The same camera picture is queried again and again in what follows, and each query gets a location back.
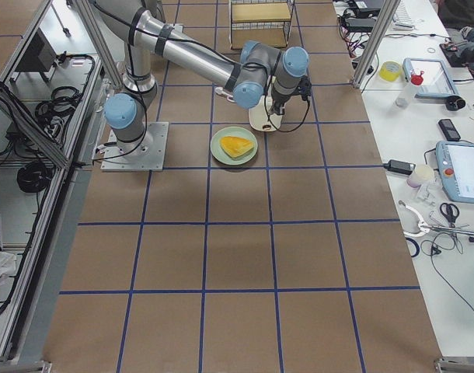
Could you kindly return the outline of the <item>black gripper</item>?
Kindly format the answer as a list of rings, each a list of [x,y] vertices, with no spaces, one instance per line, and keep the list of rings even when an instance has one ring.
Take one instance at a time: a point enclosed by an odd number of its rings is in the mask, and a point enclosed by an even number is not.
[[[285,113],[285,104],[288,101],[288,95],[279,93],[278,91],[271,92],[272,106],[270,113],[283,116]]]

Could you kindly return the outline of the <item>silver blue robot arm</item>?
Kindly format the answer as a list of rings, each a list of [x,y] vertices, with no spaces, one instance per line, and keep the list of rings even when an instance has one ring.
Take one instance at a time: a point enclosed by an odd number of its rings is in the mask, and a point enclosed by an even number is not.
[[[310,100],[312,85],[306,75],[309,55],[302,47],[281,51],[248,40],[239,61],[233,61],[160,20],[155,2],[95,1],[93,5],[124,42],[127,90],[142,94],[155,88],[147,59],[156,54],[221,86],[243,109],[261,106],[274,130],[279,127],[271,117],[284,115],[291,97]]]

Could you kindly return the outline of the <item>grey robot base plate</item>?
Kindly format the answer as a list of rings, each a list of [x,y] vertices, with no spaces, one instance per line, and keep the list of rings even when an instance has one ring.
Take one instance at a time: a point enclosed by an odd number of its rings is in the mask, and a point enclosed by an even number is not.
[[[166,142],[169,133],[168,122],[148,122],[147,134],[142,143],[125,144],[118,142],[110,130],[108,141],[115,142],[107,147],[105,161],[100,168],[104,172],[162,171],[164,166]]]

